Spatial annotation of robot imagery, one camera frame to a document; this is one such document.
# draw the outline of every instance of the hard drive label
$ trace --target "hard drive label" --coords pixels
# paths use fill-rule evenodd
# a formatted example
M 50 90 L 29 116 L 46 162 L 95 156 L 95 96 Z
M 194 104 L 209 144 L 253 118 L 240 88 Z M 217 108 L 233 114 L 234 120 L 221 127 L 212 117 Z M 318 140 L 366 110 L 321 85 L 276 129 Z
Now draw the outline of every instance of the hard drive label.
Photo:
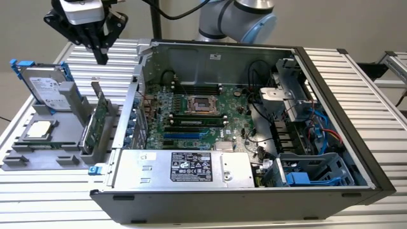
M 169 178 L 173 182 L 212 182 L 210 153 L 171 153 Z
M 51 78 L 30 77 L 30 83 L 45 105 L 54 110 L 70 108 L 66 98 L 58 93 L 58 83 Z

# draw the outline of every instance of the green circuit board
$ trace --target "green circuit board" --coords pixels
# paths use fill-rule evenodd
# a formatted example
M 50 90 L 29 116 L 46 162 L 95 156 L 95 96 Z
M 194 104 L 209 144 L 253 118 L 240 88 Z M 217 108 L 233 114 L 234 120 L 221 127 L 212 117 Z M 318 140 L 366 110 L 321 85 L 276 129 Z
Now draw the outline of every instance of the green circuit board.
M 253 128 L 253 122 L 250 115 L 245 114 L 245 95 L 242 94 L 240 97 L 234 97 L 233 92 L 236 91 L 238 91 L 237 87 L 222 86 L 221 94 L 210 96 L 216 100 L 214 107 L 217 115 L 226 116 L 228 122 L 224 124 L 224 127 L 198 127 L 201 135 L 200 139 L 166 139 L 163 138 L 163 129 L 170 127 L 169 114 L 184 114 L 188 110 L 188 98 L 190 98 L 190 96 L 200 96 L 190 94 L 173 94 L 165 86 L 158 86 L 157 84 L 147 85 L 146 94 L 154 95 L 154 102 L 149 103 L 151 107 L 147 112 L 149 133 L 146 149 L 166 149 L 167 146 L 163 143 L 169 140 L 173 141 L 173 145 L 167 149 L 213 150 L 216 142 L 232 141 L 234 152 L 249 153 L 250 151 L 254 151 L 254 144 L 249 142 L 249 144 L 245 145 L 245 137 L 241 137 L 241 129 L 248 133 Z M 241 114 L 237 112 L 237 107 L 240 109 L 244 108 Z M 208 122 L 205 119 L 201 120 L 201 123 L 204 124 Z

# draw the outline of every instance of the white wall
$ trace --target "white wall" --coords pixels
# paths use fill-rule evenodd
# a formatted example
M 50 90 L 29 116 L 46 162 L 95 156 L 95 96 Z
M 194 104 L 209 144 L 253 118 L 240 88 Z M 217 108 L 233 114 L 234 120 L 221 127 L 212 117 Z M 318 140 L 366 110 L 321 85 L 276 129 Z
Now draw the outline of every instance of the white wall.
M 407 51 L 407 0 L 274 0 L 277 27 L 268 44 L 316 48 L 344 48 L 357 61 L 372 62 L 384 50 Z M 177 15 L 198 4 L 197 0 L 161 0 L 162 10 Z M 10 58 L 51 62 L 65 38 L 42 22 L 50 0 L 2 0 L 0 7 L 0 72 L 10 72 Z M 114 9 L 129 16 L 121 38 L 150 38 L 149 7 L 139 0 L 126 0 Z M 162 18 L 165 39 L 190 40 L 197 33 L 198 14 L 177 21 Z M 2 88 L 17 80 L 0 75 Z M 385 90 L 396 101 L 400 92 Z M 15 108 L 25 100 L 23 88 L 0 94 Z M 407 101 L 400 108 L 407 109 Z
M 374 61 L 384 50 L 407 51 L 407 0 L 273 1 L 277 26 L 268 44 L 344 48 L 357 61 Z M 196 4 L 196 0 L 161 0 L 170 15 Z M 165 22 L 165 38 L 193 39 L 197 17 Z

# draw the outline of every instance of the metal rail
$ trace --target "metal rail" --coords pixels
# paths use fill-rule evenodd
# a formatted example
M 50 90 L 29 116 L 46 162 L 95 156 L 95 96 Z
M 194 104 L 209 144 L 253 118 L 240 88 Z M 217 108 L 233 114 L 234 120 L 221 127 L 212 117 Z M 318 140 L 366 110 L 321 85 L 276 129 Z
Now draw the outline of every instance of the metal rail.
M 71 47 L 59 60 L 70 63 L 75 81 L 81 81 L 81 93 L 94 101 L 90 78 L 99 77 L 106 97 L 121 104 L 126 84 L 131 78 L 137 40 L 117 40 L 109 50 L 109 64 L 97 66 L 91 54 L 82 47 Z M 147 225 L 147 228 L 301 228 L 381 229 L 407 228 L 407 131 L 400 118 L 374 85 L 364 76 L 346 55 L 336 50 L 306 49 L 306 53 L 356 126 L 358 134 L 392 181 L 396 193 L 369 206 L 352 206 L 325 220 L 289 222 L 234 222 L 181 225 Z M 10 146 L 30 117 L 27 99 L 6 132 L 0 146 Z M 0 150 L 0 157 L 6 150 Z M 18 171 L 0 170 L 0 224 L 2 228 L 142 228 L 142 225 L 119 225 L 109 220 L 87 190 L 97 188 L 102 177 L 87 184 L 86 170 Z

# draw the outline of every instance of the red cable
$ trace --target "red cable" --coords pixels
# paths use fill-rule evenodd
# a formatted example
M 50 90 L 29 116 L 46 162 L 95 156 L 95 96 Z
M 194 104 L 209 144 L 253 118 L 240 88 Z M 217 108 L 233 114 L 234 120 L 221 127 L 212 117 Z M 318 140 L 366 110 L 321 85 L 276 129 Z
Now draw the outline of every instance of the red cable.
M 308 141 L 310 141 L 310 128 L 308 129 Z
M 333 134 L 338 138 L 338 143 L 341 144 L 341 137 L 338 136 L 338 134 L 333 130 L 322 129 L 322 131 L 329 132 L 330 134 Z

